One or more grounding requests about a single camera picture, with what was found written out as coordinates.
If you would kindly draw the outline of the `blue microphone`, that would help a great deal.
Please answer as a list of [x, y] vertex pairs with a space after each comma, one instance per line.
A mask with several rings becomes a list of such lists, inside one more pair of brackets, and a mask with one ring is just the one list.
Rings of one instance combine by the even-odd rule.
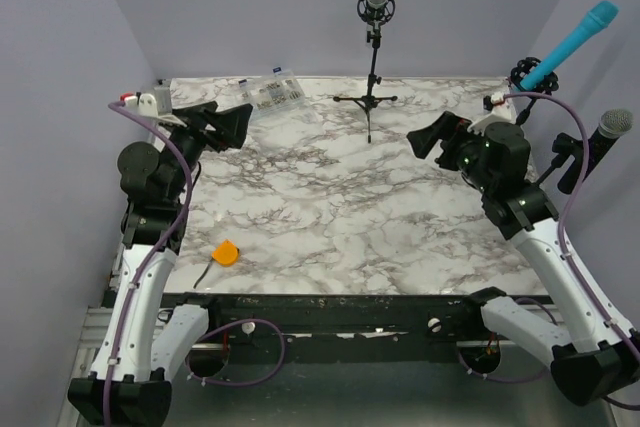
[[585, 14], [575, 29], [567, 35], [530, 74], [530, 80], [539, 80], [549, 71], [554, 71], [591, 37], [598, 34], [618, 15], [619, 8], [610, 1], [603, 0]]

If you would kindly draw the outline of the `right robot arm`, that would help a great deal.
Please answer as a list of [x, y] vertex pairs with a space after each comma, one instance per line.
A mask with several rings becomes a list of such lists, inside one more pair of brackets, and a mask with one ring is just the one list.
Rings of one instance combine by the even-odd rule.
[[546, 193], [527, 180], [531, 146], [523, 130], [494, 122], [481, 133], [449, 111], [431, 125], [408, 133], [414, 155], [442, 149], [437, 165], [462, 174], [478, 190], [490, 222], [537, 273], [564, 321], [558, 327], [519, 306], [508, 295], [485, 289], [460, 314], [469, 337], [489, 332], [507, 337], [546, 367], [577, 406], [639, 379], [639, 333], [613, 307], [579, 255], [558, 235], [559, 214]]

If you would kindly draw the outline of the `black tripod microphone stand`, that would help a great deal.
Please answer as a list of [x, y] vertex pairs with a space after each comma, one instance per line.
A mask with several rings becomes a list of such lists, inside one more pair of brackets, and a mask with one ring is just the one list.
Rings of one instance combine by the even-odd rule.
[[372, 142], [371, 111], [377, 108], [381, 102], [386, 102], [386, 101], [395, 102], [398, 99], [397, 96], [376, 97], [373, 94], [374, 87], [376, 85], [379, 85], [382, 81], [382, 78], [376, 74], [378, 52], [381, 46], [381, 39], [382, 39], [381, 28], [393, 18], [395, 14], [395, 9], [396, 9], [395, 0], [388, 0], [384, 19], [382, 21], [376, 21], [369, 24], [366, 21], [365, 0], [358, 0], [357, 14], [360, 20], [363, 21], [367, 26], [366, 43], [370, 45], [372, 48], [372, 57], [371, 57], [371, 63], [369, 67], [369, 73], [367, 76], [366, 92], [364, 95], [360, 97], [344, 97], [344, 96], [333, 97], [333, 101], [336, 103], [353, 102], [364, 112], [366, 117], [368, 144]]

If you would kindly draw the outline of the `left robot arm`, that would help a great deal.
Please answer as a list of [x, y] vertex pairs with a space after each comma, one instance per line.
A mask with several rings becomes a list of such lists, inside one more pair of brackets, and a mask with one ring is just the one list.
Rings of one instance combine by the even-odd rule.
[[243, 146], [253, 107], [219, 110], [211, 101], [176, 110], [166, 133], [151, 133], [157, 149], [139, 141], [117, 160], [127, 197], [121, 222], [119, 286], [110, 322], [86, 376], [70, 382], [67, 398], [93, 426], [161, 426], [172, 381], [197, 340], [214, 340], [222, 319], [209, 303], [176, 307], [156, 329], [165, 286], [180, 253], [193, 194], [193, 170], [206, 150]]

